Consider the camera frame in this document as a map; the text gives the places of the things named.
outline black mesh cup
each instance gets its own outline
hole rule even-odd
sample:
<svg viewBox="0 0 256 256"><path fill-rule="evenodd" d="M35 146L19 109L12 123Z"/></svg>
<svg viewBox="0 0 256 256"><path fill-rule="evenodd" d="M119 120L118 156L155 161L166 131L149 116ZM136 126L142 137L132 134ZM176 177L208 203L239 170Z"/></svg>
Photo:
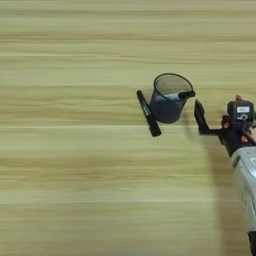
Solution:
<svg viewBox="0 0 256 256"><path fill-rule="evenodd" d="M163 123L179 120L189 97L195 96L192 84L184 77L167 73L156 77L150 109L155 118Z"/></svg>

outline label sticker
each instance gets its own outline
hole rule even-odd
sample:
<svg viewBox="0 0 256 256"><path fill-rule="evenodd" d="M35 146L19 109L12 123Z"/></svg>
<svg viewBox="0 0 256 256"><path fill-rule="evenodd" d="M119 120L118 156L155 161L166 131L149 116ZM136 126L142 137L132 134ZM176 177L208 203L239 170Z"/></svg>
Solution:
<svg viewBox="0 0 256 256"><path fill-rule="evenodd" d="M250 113L250 107L237 107L237 113Z"/></svg>
<svg viewBox="0 0 256 256"><path fill-rule="evenodd" d="M149 116L151 114L149 108L145 104L142 104L142 107L143 107L145 115Z"/></svg>

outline black marker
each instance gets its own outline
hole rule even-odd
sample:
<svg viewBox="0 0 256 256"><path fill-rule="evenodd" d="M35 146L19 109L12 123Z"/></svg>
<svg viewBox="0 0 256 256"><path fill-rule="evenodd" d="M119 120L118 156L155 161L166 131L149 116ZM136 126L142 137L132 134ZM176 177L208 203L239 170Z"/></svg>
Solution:
<svg viewBox="0 0 256 256"><path fill-rule="evenodd" d="M146 102L146 99L143 96L142 91L137 91L137 96L142 108L142 111L147 119L149 130L153 137L161 135L161 130L156 122L155 117L152 115L150 108Z"/></svg>
<svg viewBox="0 0 256 256"><path fill-rule="evenodd" d="M191 97L195 97L196 93L194 91L190 91L190 92L180 92L180 93L170 93L170 94L165 94L164 98L168 98L169 100L182 100L182 99L186 99L186 98L191 98ZM164 100L164 98L162 96L156 96L156 100L157 101L162 101Z"/></svg>

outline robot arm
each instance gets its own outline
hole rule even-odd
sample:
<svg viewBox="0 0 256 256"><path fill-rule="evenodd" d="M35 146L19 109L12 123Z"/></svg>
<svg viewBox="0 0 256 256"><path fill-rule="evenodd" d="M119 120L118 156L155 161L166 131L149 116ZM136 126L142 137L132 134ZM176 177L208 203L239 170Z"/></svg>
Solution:
<svg viewBox="0 0 256 256"><path fill-rule="evenodd" d="M228 104L228 114L222 118L221 129L210 129L199 101L195 118L201 135L217 135L231 157L235 186L241 197L248 223L251 252L256 256L256 142L252 128L256 126L254 105L237 97Z"/></svg>

